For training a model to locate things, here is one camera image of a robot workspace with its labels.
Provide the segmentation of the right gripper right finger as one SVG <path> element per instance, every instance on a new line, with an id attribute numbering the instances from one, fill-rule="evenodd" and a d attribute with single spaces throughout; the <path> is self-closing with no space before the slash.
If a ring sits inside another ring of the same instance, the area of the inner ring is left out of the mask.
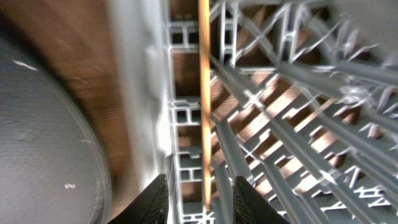
<path id="1" fill-rule="evenodd" d="M 234 224 L 289 224 L 242 176 L 233 186 Z"/>

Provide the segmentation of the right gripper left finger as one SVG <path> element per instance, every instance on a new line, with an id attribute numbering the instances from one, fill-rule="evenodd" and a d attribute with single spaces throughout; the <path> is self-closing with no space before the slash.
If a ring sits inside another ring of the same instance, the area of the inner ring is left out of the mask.
<path id="1" fill-rule="evenodd" d="M 108 224 L 167 224 L 168 214 L 167 176 L 160 174 Z"/>

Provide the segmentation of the wooden chopstick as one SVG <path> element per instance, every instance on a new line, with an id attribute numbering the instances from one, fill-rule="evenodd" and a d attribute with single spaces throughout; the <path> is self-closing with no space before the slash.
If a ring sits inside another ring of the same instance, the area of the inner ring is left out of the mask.
<path id="1" fill-rule="evenodd" d="M 211 210 L 210 1 L 198 1 L 204 207 Z"/>

